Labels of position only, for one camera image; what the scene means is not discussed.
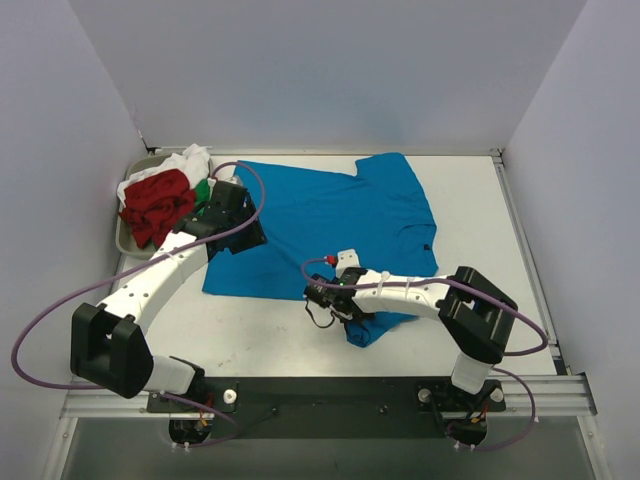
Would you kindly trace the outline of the blue t shirt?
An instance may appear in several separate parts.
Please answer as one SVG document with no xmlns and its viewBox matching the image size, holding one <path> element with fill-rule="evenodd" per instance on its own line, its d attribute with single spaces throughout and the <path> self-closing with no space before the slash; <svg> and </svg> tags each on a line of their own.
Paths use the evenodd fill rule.
<svg viewBox="0 0 640 480">
<path fill-rule="evenodd" d="M 252 198 L 266 200 L 260 223 L 267 242 L 217 254 L 203 292 L 299 300 L 306 285 L 302 263 L 348 249 L 366 268 L 434 276 L 437 226 L 405 156 L 385 153 L 355 166 L 354 175 L 256 162 L 237 168 Z"/>
</svg>

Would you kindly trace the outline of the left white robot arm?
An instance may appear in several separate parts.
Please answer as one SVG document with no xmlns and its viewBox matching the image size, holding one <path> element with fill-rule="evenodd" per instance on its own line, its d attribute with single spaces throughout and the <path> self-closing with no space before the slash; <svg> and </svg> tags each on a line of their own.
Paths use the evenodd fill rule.
<svg viewBox="0 0 640 480">
<path fill-rule="evenodd" d="M 213 181 L 210 200 L 176 223 L 139 273 L 98 305 L 83 303 L 74 311 L 72 373 L 123 398 L 165 392 L 183 411 L 199 408 L 205 398 L 203 368 L 153 354 L 146 333 L 177 290 L 216 254 L 237 254 L 266 241 L 240 179 Z"/>
</svg>

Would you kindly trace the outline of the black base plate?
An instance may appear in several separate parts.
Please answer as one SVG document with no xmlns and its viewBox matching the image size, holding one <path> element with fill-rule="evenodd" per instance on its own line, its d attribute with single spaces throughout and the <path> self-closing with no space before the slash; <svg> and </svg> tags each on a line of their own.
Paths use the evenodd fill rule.
<svg viewBox="0 0 640 480">
<path fill-rule="evenodd" d="M 243 439 L 426 439 L 443 437 L 436 418 L 506 409 L 497 380 L 468 394 L 448 377 L 207 377 L 194 401 L 224 413 L 148 397 L 147 410 L 168 414 L 173 433 Z M 197 430 L 195 422 L 206 424 Z"/>
</svg>

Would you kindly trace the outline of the white t shirt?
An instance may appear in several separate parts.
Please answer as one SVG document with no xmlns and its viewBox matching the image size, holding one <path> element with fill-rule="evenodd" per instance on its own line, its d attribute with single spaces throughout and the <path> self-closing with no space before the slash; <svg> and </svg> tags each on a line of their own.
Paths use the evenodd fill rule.
<svg viewBox="0 0 640 480">
<path fill-rule="evenodd" d="M 172 153 L 160 160 L 149 157 L 138 161 L 129 168 L 125 179 L 118 184 L 116 195 L 120 204 L 125 205 L 125 190 L 129 186 L 168 170 L 179 170 L 193 190 L 210 175 L 211 156 L 205 147 L 192 144 L 182 153 Z"/>
</svg>

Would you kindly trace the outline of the green t shirt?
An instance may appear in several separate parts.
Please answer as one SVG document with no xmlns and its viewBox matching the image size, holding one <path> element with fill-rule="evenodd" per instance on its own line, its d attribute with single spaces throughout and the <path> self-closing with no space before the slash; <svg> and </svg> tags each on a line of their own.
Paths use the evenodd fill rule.
<svg viewBox="0 0 640 480">
<path fill-rule="evenodd" d="M 200 212 L 206 202 L 210 201 L 211 198 L 211 186 L 209 185 L 209 178 L 205 178 L 201 180 L 194 188 L 195 192 L 195 202 L 194 202 L 194 211 Z"/>
</svg>

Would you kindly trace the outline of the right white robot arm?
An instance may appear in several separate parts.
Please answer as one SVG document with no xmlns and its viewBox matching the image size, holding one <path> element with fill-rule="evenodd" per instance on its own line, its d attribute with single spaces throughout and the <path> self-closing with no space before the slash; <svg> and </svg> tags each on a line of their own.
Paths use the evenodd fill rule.
<svg viewBox="0 0 640 480">
<path fill-rule="evenodd" d="M 343 324 L 348 340 L 365 347 L 406 317 L 438 319 L 460 350 L 451 374 L 454 387 L 472 395 L 484 386 L 504 355 L 518 305 L 471 267 L 432 278 L 394 276 L 345 267 L 329 280 L 311 277 L 307 301 L 327 309 Z"/>
</svg>

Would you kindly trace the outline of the red t shirt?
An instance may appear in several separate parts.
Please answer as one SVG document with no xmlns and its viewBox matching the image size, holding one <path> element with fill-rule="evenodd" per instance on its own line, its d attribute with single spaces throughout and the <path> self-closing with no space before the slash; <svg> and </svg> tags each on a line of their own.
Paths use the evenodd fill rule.
<svg viewBox="0 0 640 480">
<path fill-rule="evenodd" d="M 153 244 L 159 247 L 177 221 L 195 205 L 196 192 L 186 175 L 165 170 L 134 182 L 124 190 L 124 208 L 120 219 L 129 226 L 140 249 Z"/>
</svg>

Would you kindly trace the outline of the grey plastic bin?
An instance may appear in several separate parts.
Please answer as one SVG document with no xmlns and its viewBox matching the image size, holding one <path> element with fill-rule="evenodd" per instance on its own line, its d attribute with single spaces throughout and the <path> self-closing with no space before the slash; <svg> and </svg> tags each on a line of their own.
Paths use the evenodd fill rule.
<svg viewBox="0 0 640 480">
<path fill-rule="evenodd" d="M 160 160 L 161 158 L 166 158 L 169 155 L 158 155 L 158 156 L 153 155 L 149 157 L 151 158 L 156 157 L 158 160 Z M 142 249 L 136 246 L 133 240 L 133 237 L 131 235 L 131 230 L 129 226 L 126 225 L 119 217 L 119 213 L 123 208 L 124 206 L 122 206 L 119 201 L 118 219 L 117 219 L 117 226 L 116 226 L 116 245 L 118 249 L 122 253 L 132 256 L 134 258 L 145 259 L 150 257 L 160 246 L 155 247 L 153 244 L 149 244 L 147 247 Z"/>
</svg>

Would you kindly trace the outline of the aluminium front rail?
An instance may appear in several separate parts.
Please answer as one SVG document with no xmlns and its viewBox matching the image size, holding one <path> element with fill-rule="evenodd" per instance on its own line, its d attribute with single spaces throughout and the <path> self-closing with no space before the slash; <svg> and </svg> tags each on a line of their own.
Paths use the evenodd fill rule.
<svg viewBox="0 0 640 480">
<path fill-rule="evenodd" d="M 506 402 L 507 416 L 524 416 L 530 407 L 525 388 L 506 375 L 493 375 L 499 380 Z M 536 404 L 539 417 L 588 416 L 596 414 L 595 401 L 583 375 L 523 376 Z M 66 394 L 60 419 L 81 418 L 143 418 L 168 416 L 168 413 L 151 413 L 147 409 L 148 395 L 140 394 L 124 399 L 107 390 L 71 391 Z"/>
</svg>

